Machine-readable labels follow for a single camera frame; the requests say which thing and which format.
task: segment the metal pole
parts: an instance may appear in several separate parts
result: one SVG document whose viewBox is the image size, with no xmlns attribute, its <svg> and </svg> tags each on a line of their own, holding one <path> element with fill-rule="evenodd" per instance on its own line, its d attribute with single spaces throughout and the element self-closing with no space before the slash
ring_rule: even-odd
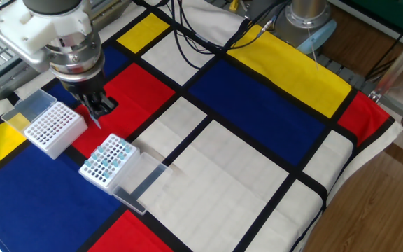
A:
<svg viewBox="0 0 403 252">
<path fill-rule="evenodd" d="M 403 52 L 396 59 L 396 61 L 391 65 L 389 70 L 382 77 L 379 84 L 376 86 L 374 91 L 369 95 L 373 101 L 378 102 L 382 95 L 384 95 L 388 89 L 395 83 L 396 79 L 403 72 Z"/>
<path fill-rule="evenodd" d="M 292 0 L 293 13 L 302 19 L 319 16 L 326 9 L 327 0 Z"/>
</svg>

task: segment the blue square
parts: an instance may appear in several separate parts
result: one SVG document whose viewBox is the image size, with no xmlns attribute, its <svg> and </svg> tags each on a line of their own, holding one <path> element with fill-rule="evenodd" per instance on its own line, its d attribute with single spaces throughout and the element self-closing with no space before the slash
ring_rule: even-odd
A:
<svg viewBox="0 0 403 252">
<path fill-rule="evenodd" d="M 75 104 L 79 103 L 79 101 L 76 100 L 76 98 L 74 98 L 74 96 L 70 92 L 64 89 L 59 80 L 56 79 L 53 81 L 56 81 L 57 84 L 55 84 L 52 88 L 48 90 L 49 95 L 52 95 L 53 97 L 57 98 L 57 101 L 63 102 L 71 108 L 73 108 Z"/>
<path fill-rule="evenodd" d="M 225 61 L 206 72 L 189 92 L 294 166 L 325 128 Z"/>
<path fill-rule="evenodd" d="M 0 240 L 8 250 L 76 251 L 120 206 L 78 168 L 30 145 L 0 170 Z"/>
<path fill-rule="evenodd" d="M 110 76 L 116 70 L 118 70 L 123 64 L 125 64 L 129 59 L 127 56 L 123 55 L 121 52 L 116 50 L 111 46 L 104 48 L 105 54 L 105 65 L 104 71 L 105 76 Z"/>
</svg>

